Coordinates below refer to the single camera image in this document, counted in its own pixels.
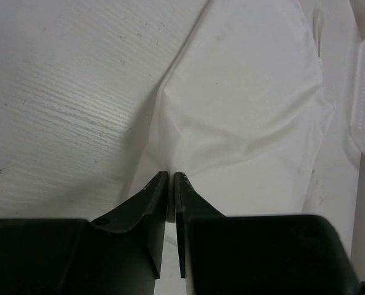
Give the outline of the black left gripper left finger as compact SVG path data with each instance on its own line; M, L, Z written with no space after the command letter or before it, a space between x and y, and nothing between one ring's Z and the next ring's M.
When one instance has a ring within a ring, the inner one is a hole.
M153 294L167 197L161 171L93 221L0 219L0 294Z

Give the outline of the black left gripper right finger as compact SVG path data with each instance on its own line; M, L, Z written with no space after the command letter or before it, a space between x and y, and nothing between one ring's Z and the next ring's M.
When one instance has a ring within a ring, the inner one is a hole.
M188 294L357 294L332 224L318 215L225 216L174 176L179 268Z

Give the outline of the white tank top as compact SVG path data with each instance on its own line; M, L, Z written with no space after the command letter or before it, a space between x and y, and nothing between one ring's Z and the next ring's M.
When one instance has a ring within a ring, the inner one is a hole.
M334 106L298 1L210 1L155 97L129 193L186 174L228 216L298 214Z

